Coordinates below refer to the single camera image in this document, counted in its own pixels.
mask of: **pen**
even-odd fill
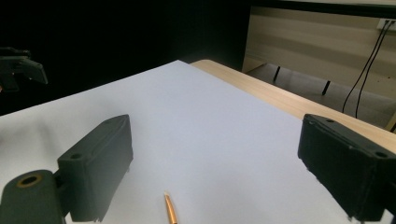
[[[172,205],[171,197],[169,196],[168,192],[165,192],[165,202],[166,202],[166,209],[168,210],[169,223],[177,224],[175,209]]]

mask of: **cable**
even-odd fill
[[[380,38],[381,38],[381,36],[382,36],[382,33],[384,33],[385,26],[388,24],[388,22],[389,22],[389,21],[385,21],[385,24],[384,24],[384,26],[383,26],[382,29],[381,29],[381,33],[379,34],[378,39],[377,39],[376,42],[375,42],[375,46],[374,46],[374,48],[373,48],[373,51],[372,51],[372,53],[370,54],[370,57],[369,57],[369,59],[367,60],[366,65],[364,65],[364,68],[363,68],[363,70],[361,71],[361,75],[358,77],[358,80],[356,80],[355,84],[353,85],[352,89],[350,90],[349,94],[347,95],[346,100],[344,101],[343,110],[342,110],[343,113],[344,113],[345,108],[346,108],[347,100],[349,99],[349,96],[350,96],[350,94],[353,92],[353,90],[355,90],[356,85],[358,85],[359,81],[361,80],[361,76],[363,76],[364,70],[366,69],[367,65],[369,64],[371,58],[373,57],[373,54],[375,53],[376,47],[377,47],[377,45],[378,45],[378,43],[379,43],[379,40],[380,40]]]
[[[378,54],[379,49],[381,48],[382,41],[384,40],[385,35],[387,34],[387,31],[389,30],[389,28],[390,28],[390,26],[391,26],[392,24],[393,24],[393,21],[390,22],[389,25],[388,25],[388,27],[387,27],[387,29],[385,29],[385,32],[384,32],[384,34],[382,35],[381,40],[379,41],[378,48],[377,48],[377,50],[376,50],[376,52],[375,52],[375,55],[374,55],[372,61],[370,62],[369,67],[367,68],[366,76],[364,77],[363,84],[361,84],[361,90],[359,91],[358,102],[357,102],[357,104],[356,104],[355,118],[358,117],[359,103],[360,103],[360,101],[361,101],[361,92],[363,91],[364,85],[366,84],[366,80],[367,80],[367,77],[369,76],[369,72],[370,72],[371,66],[373,65],[374,59],[375,59],[376,55]]]

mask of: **black wall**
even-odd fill
[[[3,7],[0,47],[29,49],[49,84],[16,75],[21,90],[0,93],[0,115],[174,60],[240,70],[248,17],[248,4],[216,0]]]

